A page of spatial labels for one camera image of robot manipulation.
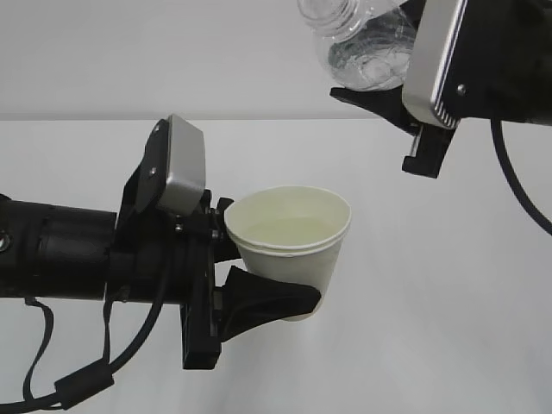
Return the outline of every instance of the white paper cup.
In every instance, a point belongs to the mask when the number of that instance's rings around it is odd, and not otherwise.
[[[351,223],[351,207],[328,190],[284,186],[233,203],[224,219],[249,272],[313,286],[323,298]]]

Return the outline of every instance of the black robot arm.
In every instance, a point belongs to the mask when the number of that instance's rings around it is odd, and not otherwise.
[[[464,118],[552,125],[552,3],[407,0],[417,30],[403,86],[330,95],[414,137],[407,173],[436,179]]]
[[[237,267],[225,285],[215,285],[215,264],[240,258],[223,220],[232,203],[221,198],[210,206],[203,135],[176,116],[155,126],[118,214],[0,196],[0,298],[152,303],[141,331],[119,357],[110,361],[108,351],[57,381],[56,393],[0,405],[0,414],[56,404],[69,409],[113,385],[113,373],[145,342],[163,304],[180,306],[184,369],[212,369],[222,342],[313,311],[321,296],[310,286]]]

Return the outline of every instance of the white wall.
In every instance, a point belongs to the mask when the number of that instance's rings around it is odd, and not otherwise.
[[[437,180],[400,172],[410,140],[382,121],[195,122],[209,187],[240,198],[320,185],[354,207],[322,309],[224,344],[213,372],[180,370],[179,313],[116,385],[74,412],[476,414],[552,410],[552,241],[516,204],[485,122],[464,122]],[[0,189],[13,198],[116,210],[153,122],[2,122]],[[528,192],[552,216],[549,131],[505,129]],[[227,267],[221,267],[220,276]],[[101,304],[56,312],[36,393],[101,352]],[[122,349],[146,306],[119,304]],[[20,399],[41,314],[0,301],[0,401]]]
[[[0,119],[366,117],[295,0],[3,0]]]

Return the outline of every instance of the plastic water bottle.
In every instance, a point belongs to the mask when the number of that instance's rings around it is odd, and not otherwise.
[[[355,91],[386,91],[406,79],[416,30],[405,0],[298,0],[318,58],[332,78]]]

